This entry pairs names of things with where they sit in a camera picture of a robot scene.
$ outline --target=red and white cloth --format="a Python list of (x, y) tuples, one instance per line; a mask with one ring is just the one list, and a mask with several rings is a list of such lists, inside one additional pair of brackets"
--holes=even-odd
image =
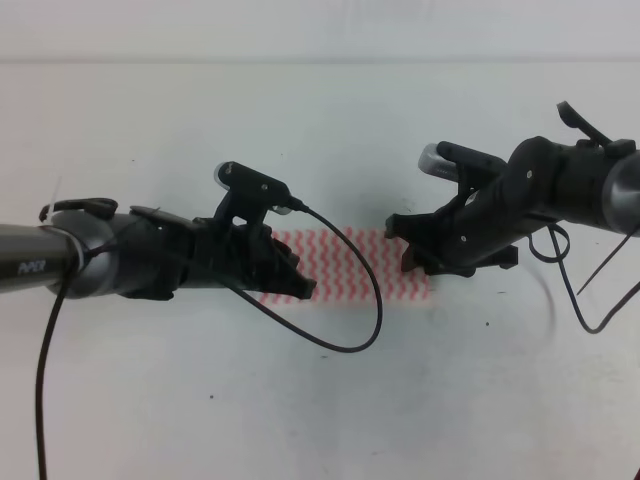
[[(345, 235), (367, 259), (385, 302), (425, 301), (428, 277), (421, 269), (409, 273), (400, 271), (402, 253), (407, 243), (399, 238), (387, 240), (379, 229), (347, 227)], [(329, 229), (274, 231), (274, 238), (286, 243), (300, 257), (298, 271), (318, 282), (312, 302), (356, 303), (372, 302), (373, 287), (364, 267)], [(293, 297), (279, 294), (259, 294), (264, 304), (300, 303)]]

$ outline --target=black mount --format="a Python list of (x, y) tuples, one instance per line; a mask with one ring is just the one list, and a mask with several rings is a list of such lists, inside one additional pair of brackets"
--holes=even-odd
[(518, 264), (518, 249), (509, 246), (472, 266), (456, 266), (439, 255), (437, 240), (439, 231), (450, 214), (463, 208), (475, 192), (491, 183), (506, 169), (507, 163), (493, 155), (449, 142), (440, 142), (438, 155), (455, 164), (457, 169), (458, 193), (444, 207), (435, 213), (422, 215), (391, 215), (386, 221), (386, 238), (400, 237), (409, 243), (402, 255), (401, 269), (408, 272), (422, 267), (427, 275), (459, 275), (471, 277), (476, 268), (500, 266), (508, 269)]

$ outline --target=white surface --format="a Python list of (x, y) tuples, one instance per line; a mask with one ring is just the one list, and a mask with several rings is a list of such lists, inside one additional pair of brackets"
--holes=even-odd
[(635, 0), (2, 0), (0, 59), (638, 57)]
[[(572, 142), (563, 99), (608, 135), (637, 138), (639, 84), (632, 64), (4, 65), (0, 218), (35, 223), (60, 172), (61, 198), (203, 216), (224, 193), (214, 167), (235, 160), (338, 225), (380, 227), (453, 194), (418, 171), (426, 143), (508, 157), (537, 134)], [(568, 230), (578, 284), (620, 238)], [(591, 322), (637, 281), (639, 255), (630, 242), (582, 298)], [(632, 478), (638, 301), (589, 336), (556, 267), (521, 257), (507, 272), (435, 280), (428, 308), (388, 307), (378, 343), (357, 355), (315, 347), (225, 291), (69, 301), (47, 369), (50, 478)], [(0, 478), (35, 477), (33, 379), (53, 300), (0, 296)], [(286, 313), (345, 344), (374, 315)]]

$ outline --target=black plastic mount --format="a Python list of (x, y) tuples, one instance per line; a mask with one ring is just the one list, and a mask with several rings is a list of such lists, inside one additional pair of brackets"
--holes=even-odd
[(471, 277), (480, 267), (499, 266), (503, 269), (518, 264), (518, 248), (506, 247), (473, 265), (464, 267), (446, 262), (439, 254), (441, 223), (481, 188), (498, 178), (507, 168), (501, 158), (449, 142), (440, 142), (438, 154), (456, 165), (458, 194), (432, 214), (391, 215), (386, 221), (387, 238), (400, 237), (409, 243), (402, 255), (401, 269), (408, 272), (421, 267), (427, 275), (458, 275)]
[(300, 259), (286, 244), (274, 239), (271, 227), (263, 223), (269, 210), (287, 204), (287, 186), (231, 162), (218, 168), (216, 180), (228, 192), (213, 218), (198, 217), (189, 222), (150, 208), (132, 207), (132, 214), (144, 216), (167, 231), (166, 248), (175, 251), (177, 246), (184, 251), (182, 242), (186, 241), (187, 258), (205, 267), (183, 269), (178, 284), (167, 283), (175, 278), (173, 272), (161, 284), (173, 290), (220, 287), (209, 273), (213, 270), (217, 278), (243, 290), (311, 298), (316, 281), (296, 270)]

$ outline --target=white table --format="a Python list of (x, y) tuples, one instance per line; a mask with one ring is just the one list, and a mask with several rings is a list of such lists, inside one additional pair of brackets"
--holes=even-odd
[[(0, 219), (35, 224), (58, 175), (61, 199), (205, 216), (224, 193), (214, 167), (234, 160), (338, 225), (381, 227), (453, 194), (417, 170), (426, 143), (508, 158), (538, 134), (574, 142), (555, 110), (564, 99), (609, 136), (638, 138), (638, 85), (630, 63), (5, 64)], [(315, 225), (302, 214), (268, 223)], [(577, 285), (620, 237), (567, 230)], [(45, 387), (50, 478), (632, 478), (638, 302), (590, 336), (557, 267), (521, 246), (517, 268), (438, 278), (427, 307), (388, 307), (379, 341), (356, 355), (323, 351), (222, 290), (69, 301)], [(591, 322), (638, 280), (639, 255), (630, 242), (583, 295)], [(45, 289), (0, 296), (1, 478), (36, 475), (33, 383), (53, 300)], [(374, 316), (284, 312), (352, 344)]]

